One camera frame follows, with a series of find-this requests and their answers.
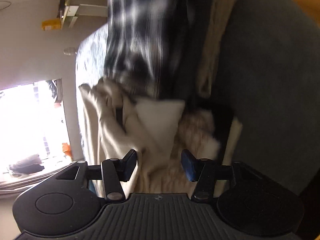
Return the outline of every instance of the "wall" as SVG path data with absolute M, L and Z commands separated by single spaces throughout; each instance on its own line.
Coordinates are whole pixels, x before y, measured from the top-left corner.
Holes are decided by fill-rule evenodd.
M 20 233 L 16 221 L 12 215 L 13 198 L 0 199 L 0 238 L 12 240 Z
M 62 78 L 66 123 L 72 152 L 82 157 L 76 108 L 75 57 L 64 48 L 77 47 L 106 19 L 80 17 L 73 29 L 41 31 L 41 22 L 55 18 L 57 0 L 13 3 L 0 10 L 0 90 L 41 80 Z

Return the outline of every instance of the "metal bolt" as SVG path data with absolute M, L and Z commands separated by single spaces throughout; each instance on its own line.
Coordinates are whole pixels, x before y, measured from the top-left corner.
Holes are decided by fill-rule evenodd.
M 195 198 L 198 199 L 198 200 L 206 200 L 206 199 L 209 198 L 209 193 L 205 192 L 205 191 L 198 191 L 195 194 Z
M 111 192 L 107 195 L 107 198 L 110 200 L 120 200 L 122 197 L 122 194 L 119 192 Z

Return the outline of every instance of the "round pad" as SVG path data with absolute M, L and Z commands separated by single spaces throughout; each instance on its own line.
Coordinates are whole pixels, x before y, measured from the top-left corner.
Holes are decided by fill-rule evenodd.
M 217 208 L 226 223 L 256 236 L 279 236 L 296 230 L 304 212 L 300 199 L 289 190 L 255 180 L 224 192 Z
M 46 194 L 36 201 L 36 207 L 40 212 L 51 215 L 63 213 L 72 205 L 72 198 L 62 193 Z

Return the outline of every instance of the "bright window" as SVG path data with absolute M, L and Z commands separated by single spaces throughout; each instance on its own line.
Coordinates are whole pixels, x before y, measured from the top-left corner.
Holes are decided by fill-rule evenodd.
M 58 99 L 62 91 L 58 91 L 59 87 L 53 91 L 52 82 L 40 81 L 0 91 L 2 178 L 9 172 L 10 164 L 34 154 L 50 167 L 66 158 L 62 143 L 69 144 L 69 138 L 63 101 Z

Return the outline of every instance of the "white pillow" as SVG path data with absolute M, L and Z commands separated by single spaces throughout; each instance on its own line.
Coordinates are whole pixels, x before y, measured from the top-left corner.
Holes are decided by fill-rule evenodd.
M 152 100 L 138 98 L 136 111 L 142 125 L 151 134 L 163 152 L 163 158 L 170 159 L 174 136 L 184 110 L 183 100 Z

